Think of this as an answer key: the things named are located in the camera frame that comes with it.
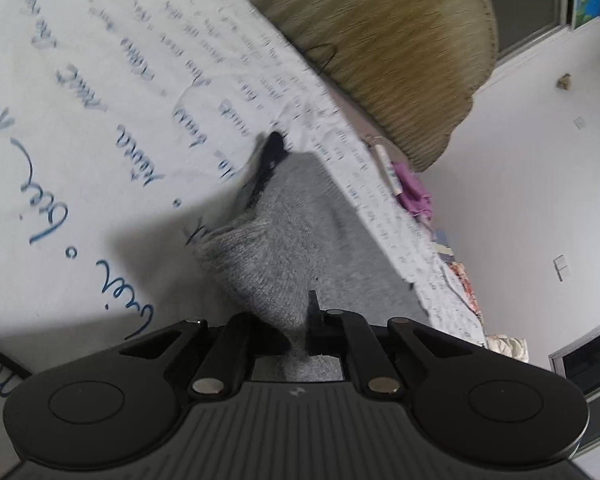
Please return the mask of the dark navy sock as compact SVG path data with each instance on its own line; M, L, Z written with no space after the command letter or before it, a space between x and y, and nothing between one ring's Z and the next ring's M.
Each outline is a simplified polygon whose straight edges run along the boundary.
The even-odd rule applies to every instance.
M234 203L235 212L243 212L258 202L268 182L274 176L276 168L289 155L285 137L279 131L262 136L253 155L254 163L250 165L249 177L237 194Z

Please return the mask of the floral patterned fabric pile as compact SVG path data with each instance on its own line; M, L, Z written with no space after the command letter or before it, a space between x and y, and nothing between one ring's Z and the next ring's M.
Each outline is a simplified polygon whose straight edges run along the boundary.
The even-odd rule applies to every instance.
M432 246L444 262L443 274L449 288L460 297L464 305L475 315L480 326L484 327L483 314L464 263L455 258L453 249L442 229L436 229L432 232ZM529 362L528 342L524 338L495 334L484 335L484 339L486 340L484 346L489 350L523 363Z

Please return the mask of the olive tufted headboard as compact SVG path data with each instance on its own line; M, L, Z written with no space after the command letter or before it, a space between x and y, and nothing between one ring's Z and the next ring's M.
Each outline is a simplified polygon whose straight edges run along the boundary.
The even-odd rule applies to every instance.
M498 57L491 0L250 0L424 171Z

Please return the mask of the white small box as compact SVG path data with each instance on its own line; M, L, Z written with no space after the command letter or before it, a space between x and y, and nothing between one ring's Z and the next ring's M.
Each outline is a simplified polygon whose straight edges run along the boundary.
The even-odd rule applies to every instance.
M381 144L374 144L372 149L376 155L379 167L385 175L389 188L394 196L402 194L401 182L394 171L393 163L389 157L386 148Z

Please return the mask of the white bedsheet with blue script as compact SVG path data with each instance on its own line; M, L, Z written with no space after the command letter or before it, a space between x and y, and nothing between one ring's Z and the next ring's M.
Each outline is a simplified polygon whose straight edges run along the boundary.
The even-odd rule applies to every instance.
M31 372L236 310L194 248L262 138L320 156L434 327L483 328L326 84L248 0L0 0L0 350Z

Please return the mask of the grey knit sock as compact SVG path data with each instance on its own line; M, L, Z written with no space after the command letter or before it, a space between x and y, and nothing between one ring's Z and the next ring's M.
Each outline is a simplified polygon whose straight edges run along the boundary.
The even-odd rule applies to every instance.
M292 153L256 203L197 246L201 266L244 309L290 341L283 356L258 359L257 380L341 379L337 361L309 356L309 294L325 309L352 311L370 324L429 316L392 266L322 162Z

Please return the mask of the purple cloth item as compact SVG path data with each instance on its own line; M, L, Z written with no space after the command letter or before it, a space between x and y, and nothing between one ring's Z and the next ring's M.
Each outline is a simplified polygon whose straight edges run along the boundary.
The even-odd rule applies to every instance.
M431 196L417 174L404 162L394 162L392 166L402 186L402 192L398 195L401 206L414 218L430 221L434 216Z

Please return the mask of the white wall switch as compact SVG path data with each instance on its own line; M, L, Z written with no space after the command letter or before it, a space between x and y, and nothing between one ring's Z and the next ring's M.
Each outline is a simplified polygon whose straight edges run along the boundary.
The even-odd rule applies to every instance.
M564 282L570 277L570 266L565 255L556 257L553 264L559 281Z

